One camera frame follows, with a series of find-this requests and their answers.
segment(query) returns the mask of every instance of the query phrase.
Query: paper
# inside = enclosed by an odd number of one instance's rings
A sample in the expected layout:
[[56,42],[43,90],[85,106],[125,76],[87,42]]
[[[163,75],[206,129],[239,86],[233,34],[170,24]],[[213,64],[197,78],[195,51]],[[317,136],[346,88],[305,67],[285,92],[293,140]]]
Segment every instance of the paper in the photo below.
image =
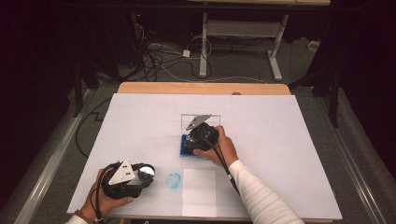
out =
[[215,171],[184,169],[183,217],[216,217]]

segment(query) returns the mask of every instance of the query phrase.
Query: haptic device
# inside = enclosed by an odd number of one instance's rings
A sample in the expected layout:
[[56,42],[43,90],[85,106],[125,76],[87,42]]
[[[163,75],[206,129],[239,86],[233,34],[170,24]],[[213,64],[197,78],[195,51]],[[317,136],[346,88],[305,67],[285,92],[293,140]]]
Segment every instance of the haptic device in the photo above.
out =
[[131,164],[129,160],[125,160],[123,163],[112,163],[109,168],[113,169],[105,174],[101,183],[105,195],[113,199],[137,198],[142,189],[148,188],[154,181],[155,169],[150,164]]
[[197,148],[207,151],[217,143],[219,132],[205,122],[210,117],[211,115],[196,116],[186,128],[186,131],[191,130],[184,141],[187,151],[192,152]]

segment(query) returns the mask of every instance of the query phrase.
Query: hand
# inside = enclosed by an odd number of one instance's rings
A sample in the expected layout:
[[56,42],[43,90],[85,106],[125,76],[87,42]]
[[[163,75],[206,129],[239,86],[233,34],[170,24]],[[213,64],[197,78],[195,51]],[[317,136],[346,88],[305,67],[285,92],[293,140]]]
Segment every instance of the hand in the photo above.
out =
[[[92,208],[93,204],[96,209],[96,192],[94,191],[96,191],[97,183],[102,172],[103,170],[99,171],[96,177],[96,182],[92,185],[91,190],[88,193],[87,200],[85,201],[82,208],[79,210],[85,218],[91,220],[92,222],[94,222],[96,219],[95,211]],[[107,214],[114,208],[124,206],[127,203],[131,203],[133,200],[134,198],[132,197],[115,200],[107,197],[103,192],[102,188],[99,189],[99,208],[102,213],[102,217],[107,216]]]
[[215,163],[217,166],[221,166],[221,162],[219,160],[218,155],[214,150],[218,152],[221,150],[222,155],[224,156],[225,163],[227,167],[230,167],[233,162],[239,160],[238,156],[236,155],[235,146],[233,145],[233,141],[227,135],[225,135],[224,128],[222,126],[216,127],[216,130],[219,132],[219,146],[215,145],[215,148],[211,148],[208,151],[203,151],[201,149],[195,149],[193,153],[199,157],[210,159]]

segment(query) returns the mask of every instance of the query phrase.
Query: cable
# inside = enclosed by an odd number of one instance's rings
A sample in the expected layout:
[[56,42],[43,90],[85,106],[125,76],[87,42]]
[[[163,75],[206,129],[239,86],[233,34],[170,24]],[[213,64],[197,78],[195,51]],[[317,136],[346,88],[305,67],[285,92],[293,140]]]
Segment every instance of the cable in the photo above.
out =
[[[215,35],[208,35],[208,38],[213,38],[214,40],[220,40],[220,41],[227,41],[228,44],[230,46],[226,46],[226,45],[215,45],[215,44],[211,44],[211,48],[212,48],[212,55],[214,56],[226,56],[228,54],[231,54],[233,52],[234,49],[242,49],[242,48],[246,48],[246,47],[257,47],[259,46],[266,38],[265,37],[254,37],[254,38],[249,38],[249,39],[241,39],[240,37],[237,37],[236,39],[232,40],[231,36],[225,36],[225,38],[221,38],[219,36],[215,36]],[[251,43],[243,43],[244,41],[250,41],[253,40]],[[218,48],[227,48],[229,47],[230,49],[222,54],[216,54],[214,53],[214,49],[215,47]]]
[[218,158],[219,158],[219,161],[221,162],[221,165],[222,165],[223,168],[224,168],[225,173],[227,174],[228,178],[230,179],[231,184],[233,185],[233,188],[235,189],[235,191],[236,191],[239,195],[241,195],[241,194],[239,193],[238,187],[236,186],[235,179],[233,179],[233,176],[231,175],[231,172],[230,172],[230,170],[229,170],[228,167],[227,167],[227,163],[225,162],[224,156],[222,155],[219,141],[216,140],[216,144],[217,144],[218,147],[219,147],[219,151],[220,151],[220,153],[221,153],[221,156],[220,156],[220,154],[218,153],[218,151],[216,150],[216,148],[215,148],[206,138],[203,138],[203,137],[200,137],[200,138],[203,139],[203,140],[205,140],[205,141],[212,147],[212,150],[215,151],[216,155],[217,155]]
[[[105,169],[103,169],[102,173],[100,174],[97,183],[96,183],[96,189],[92,191],[91,193],[91,206],[93,211],[96,214],[96,222],[100,223],[100,224],[105,224],[105,222],[103,221],[103,217],[102,217],[102,212],[100,211],[100,204],[99,204],[99,193],[100,193],[100,188],[101,188],[101,184],[102,184],[102,180],[103,180],[103,176],[105,175],[105,173],[107,172],[108,169],[112,168],[112,164],[108,165]],[[95,205],[93,206],[93,202],[92,202],[92,195],[95,193]]]
[[171,49],[172,51],[171,52],[166,52],[166,51],[161,51],[161,53],[174,53],[174,54],[178,54],[178,55],[181,55],[181,53],[179,53],[179,52],[177,52],[175,49],[172,49],[172,48],[170,48],[170,47],[168,47],[168,46],[165,46],[165,45],[163,45],[163,44],[155,44],[155,43],[150,43],[149,45],[156,45],[156,46],[161,46],[159,49],[156,49],[156,50],[154,50],[154,51],[158,51],[158,50],[160,50],[160,49],[162,49],[162,48],[166,48],[166,49]]
[[137,39],[139,38],[140,34],[142,34],[142,37],[140,38],[140,43],[137,45],[138,47],[140,47],[143,44],[143,40],[145,38],[145,30],[143,29],[143,27],[139,24],[136,24],[137,27],[140,28],[139,33],[137,34]]
[[265,81],[261,81],[259,79],[253,78],[253,77],[222,77],[222,78],[217,78],[217,79],[210,79],[210,80],[205,80],[205,81],[192,81],[192,80],[188,80],[188,79],[184,79],[181,77],[175,77],[172,73],[170,73],[166,68],[161,67],[161,69],[163,71],[165,71],[170,77],[180,80],[180,81],[185,81],[185,82],[199,82],[199,83],[205,83],[205,82],[216,82],[216,81],[222,81],[222,80],[227,80],[227,79],[234,79],[234,78],[242,78],[242,79],[249,79],[249,80],[253,80],[253,81],[257,81],[260,83],[267,83]]
[[191,42],[187,45],[186,49],[189,49],[189,46],[190,46],[190,44],[192,44],[192,41],[194,41],[195,39],[198,39],[198,38],[203,39],[204,41],[206,41],[206,42],[209,44],[209,52],[207,53],[206,57],[209,56],[210,53],[212,52],[212,45],[210,44],[209,40],[207,40],[206,38],[203,38],[203,37],[200,36],[200,35],[194,37],[194,38],[191,40]]
[[107,101],[110,101],[111,97],[104,100],[102,103],[100,103],[99,105],[97,105],[87,116],[84,117],[84,119],[82,119],[81,123],[77,126],[76,129],[76,145],[78,148],[78,151],[85,157],[88,159],[88,155],[82,150],[81,146],[79,145],[79,141],[78,141],[78,133],[79,133],[79,129],[81,128],[82,124],[85,122],[85,120],[88,118],[89,115],[91,114],[96,114],[96,118],[95,121],[97,121],[97,116],[98,116],[98,112],[94,112],[97,108],[99,108],[99,106],[103,105],[104,103],[106,103]]

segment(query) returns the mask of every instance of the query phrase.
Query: person's left hand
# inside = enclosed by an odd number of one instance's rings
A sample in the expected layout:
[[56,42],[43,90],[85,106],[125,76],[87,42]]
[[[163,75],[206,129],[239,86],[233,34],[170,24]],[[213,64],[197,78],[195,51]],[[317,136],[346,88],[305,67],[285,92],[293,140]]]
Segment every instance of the person's left hand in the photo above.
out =
[[[87,218],[92,222],[94,222],[96,219],[95,211],[92,208],[93,205],[95,206],[96,209],[96,192],[94,191],[96,190],[97,182],[102,172],[103,170],[99,171],[96,177],[96,182],[92,185],[91,190],[88,193],[87,200],[85,201],[82,208],[79,210],[85,218]],[[134,198],[132,197],[115,200],[110,197],[107,197],[103,192],[102,188],[99,189],[99,208],[102,213],[102,217],[107,216],[107,214],[111,212],[111,210],[113,210],[114,208],[124,206],[127,203],[131,203],[133,200]]]

